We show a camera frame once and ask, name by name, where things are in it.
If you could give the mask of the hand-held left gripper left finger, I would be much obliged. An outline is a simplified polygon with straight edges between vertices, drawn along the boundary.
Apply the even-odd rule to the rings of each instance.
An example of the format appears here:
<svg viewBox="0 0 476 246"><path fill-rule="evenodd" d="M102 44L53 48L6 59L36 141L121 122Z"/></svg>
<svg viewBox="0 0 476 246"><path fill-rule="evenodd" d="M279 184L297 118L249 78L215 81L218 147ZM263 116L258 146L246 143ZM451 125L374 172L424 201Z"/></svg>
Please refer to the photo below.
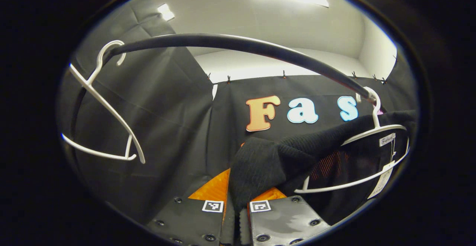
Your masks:
<svg viewBox="0 0 476 246"><path fill-rule="evenodd" d="M188 197L174 197L148 222L148 229L178 246L232 246L235 212L228 194L230 169Z"/></svg>

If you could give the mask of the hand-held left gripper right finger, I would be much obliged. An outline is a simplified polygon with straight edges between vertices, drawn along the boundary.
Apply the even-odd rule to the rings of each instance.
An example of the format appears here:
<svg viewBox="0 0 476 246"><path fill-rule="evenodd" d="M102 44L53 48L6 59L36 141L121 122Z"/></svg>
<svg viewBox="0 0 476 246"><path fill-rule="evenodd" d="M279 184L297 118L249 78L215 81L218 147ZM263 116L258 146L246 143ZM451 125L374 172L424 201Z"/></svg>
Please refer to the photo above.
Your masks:
<svg viewBox="0 0 476 246"><path fill-rule="evenodd" d="M244 205L239 215L242 246L292 246L326 233L327 223L299 195L286 196L276 187Z"/></svg>

